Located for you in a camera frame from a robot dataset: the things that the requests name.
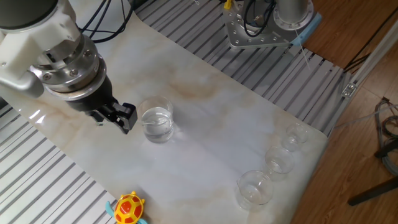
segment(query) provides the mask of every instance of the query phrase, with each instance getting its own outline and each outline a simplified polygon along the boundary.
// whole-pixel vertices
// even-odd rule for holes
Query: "metal pole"
[[[280,19],[288,24],[301,22],[308,14],[308,0],[276,0]]]

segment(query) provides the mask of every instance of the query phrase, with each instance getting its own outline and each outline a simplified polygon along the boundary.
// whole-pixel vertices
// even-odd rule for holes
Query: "marble table surface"
[[[72,5],[82,24],[98,2]],[[266,151],[280,146],[289,125],[306,124],[135,15],[121,35],[98,49],[120,102],[138,105],[154,95],[172,102],[176,130],[169,142],[149,142],[139,124],[128,135],[113,124],[97,126],[47,92],[33,100],[1,87],[0,95],[113,196],[137,191],[146,199],[150,223],[290,222],[328,142],[324,134],[308,127],[293,171],[273,182],[272,200],[261,212],[246,212],[235,201],[236,180],[261,169]]]

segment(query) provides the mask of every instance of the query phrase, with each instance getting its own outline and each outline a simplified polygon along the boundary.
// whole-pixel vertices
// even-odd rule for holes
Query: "glass cup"
[[[153,96],[143,101],[137,109],[144,134],[154,143],[165,143],[173,135],[173,105],[163,96]]]
[[[294,152],[300,149],[299,143],[305,143],[308,139],[308,129],[301,124],[292,124],[286,129],[287,137],[281,142],[282,146]]]
[[[264,173],[272,181],[280,181],[294,167],[294,158],[288,150],[273,146],[266,152],[266,163]]]
[[[249,171],[237,183],[236,200],[247,211],[259,211],[272,198],[272,182],[261,171]]]

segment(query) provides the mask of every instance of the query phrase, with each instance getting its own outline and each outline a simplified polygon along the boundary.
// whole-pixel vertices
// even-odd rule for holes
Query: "screw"
[[[75,77],[75,76],[77,76],[77,74],[78,74],[78,71],[77,71],[76,69],[73,69],[73,70],[70,71],[70,73],[69,73],[69,75],[70,75],[71,77]]]
[[[86,57],[90,57],[91,56],[91,51],[90,50],[86,50],[86,52],[83,54]]]
[[[44,80],[44,81],[47,81],[47,80],[49,80],[50,78],[51,78],[51,75],[48,74],[48,73],[46,73],[46,74],[43,75],[43,80]]]

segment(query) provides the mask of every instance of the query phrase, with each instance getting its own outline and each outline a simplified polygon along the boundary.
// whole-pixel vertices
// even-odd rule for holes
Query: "orange toy turtle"
[[[136,192],[133,191],[129,195],[122,195],[116,204],[114,211],[110,202],[106,202],[106,212],[113,216],[118,224],[147,224],[140,217],[144,213],[144,199],[140,199]]]

